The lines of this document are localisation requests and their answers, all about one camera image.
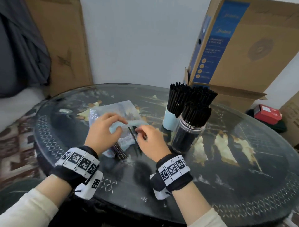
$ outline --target hand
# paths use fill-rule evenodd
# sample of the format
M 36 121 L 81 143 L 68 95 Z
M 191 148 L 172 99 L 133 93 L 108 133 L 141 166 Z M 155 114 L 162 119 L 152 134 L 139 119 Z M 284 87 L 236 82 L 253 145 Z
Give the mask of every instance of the hand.
M 147 157 L 158 162 L 166 155 L 171 154 L 162 133 L 158 129 L 151 125 L 141 125 L 135 130 L 138 132 L 138 145 Z
M 105 113 L 100 116 L 90 126 L 84 145 L 92 148 L 98 155 L 112 147 L 123 132 L 122 128 L 118 126 L 113 134 L 110 133 L 110 126 L 117 121 L 128 124 L 126 119 L 116 113 Z

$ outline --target person's left hand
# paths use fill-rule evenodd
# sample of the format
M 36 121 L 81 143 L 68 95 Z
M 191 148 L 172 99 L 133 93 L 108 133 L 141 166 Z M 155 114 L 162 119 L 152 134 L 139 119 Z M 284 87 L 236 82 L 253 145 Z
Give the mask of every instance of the person's left hand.
M 126 119 L 116 113 L 105 113 L 100 116 L 90 126 L 84 145 L 92 148 L 98 155 L 112 147 L 123 132 L 120 126 L 117 127 L 113 134 L 109 131 L 110 126 L 117 121 L 128 124 Z

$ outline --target white sleeve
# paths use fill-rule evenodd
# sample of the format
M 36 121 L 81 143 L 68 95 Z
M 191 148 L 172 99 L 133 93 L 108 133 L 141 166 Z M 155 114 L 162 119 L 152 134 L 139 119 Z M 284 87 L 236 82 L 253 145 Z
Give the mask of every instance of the white sleeve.
M 32 189 L 0 215 L 1 227 L 48 226 L 57 213 L 57 206 L 38 190 Z
M 219 214 L 212 208 L 189 227 L 226 227 Z

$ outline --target round table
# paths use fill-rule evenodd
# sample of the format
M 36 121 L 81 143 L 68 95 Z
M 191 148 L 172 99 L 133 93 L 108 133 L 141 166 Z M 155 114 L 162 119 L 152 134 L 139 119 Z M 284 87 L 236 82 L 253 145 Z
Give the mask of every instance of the round table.
M 81 146 L 89 123 L 78 113 L 91 103 L 130 100 L 149 124 L 162 127 L 169 90 L 138 84 L 98 84 L 64 92 L 38 111 L 36 143 L 47 161 L 55 162 L 71 147 Z M 299 156 L 275 131 L 223 105 L 211 105 L 203 146 L 184 155 L 194 183 L 228 226 L 261 224 L 288 215 L 299 198 Z M 206 159 L 199 153 L 204 152 Z M 172 196 L 157 200 L 149 187 L 155 163 L 134 145 L 122 161 L 101 156 L 104 173 L 94 198 L 146 216 L 185 223 Z

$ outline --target plastic bag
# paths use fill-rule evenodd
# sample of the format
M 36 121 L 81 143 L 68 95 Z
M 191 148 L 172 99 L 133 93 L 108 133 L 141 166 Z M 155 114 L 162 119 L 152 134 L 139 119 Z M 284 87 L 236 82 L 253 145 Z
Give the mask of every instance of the plastic bag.
M 102 116 L 104 113 L 107 112 L 117 113 L 128 121 L 127 125 L 117 121 L 113 123 L 109 128 L 110 132 L 114 133 L 118 126 L 122 127 L 123 133 L 118 139 L 118 143 L 123 151 L 127 150 L 130 145 L 135 143 L 135 140 L 132 134 L 130 133 L 128 127 L 131 128 L 132 126 L 138 127 L 140 125 L 148 125 L 148 123 L 142 120 L 135 106 L 128 100 L 124 102 L 110 104 L 107 106 L 99 106 L 99 107 L 91 108 L 90 116 L 89 116 L 89 126 L 91 126 L 98 117 Z M 109 158 L 113 158 L 115 156 L 111 149 L 106 150 L 103 154 Z

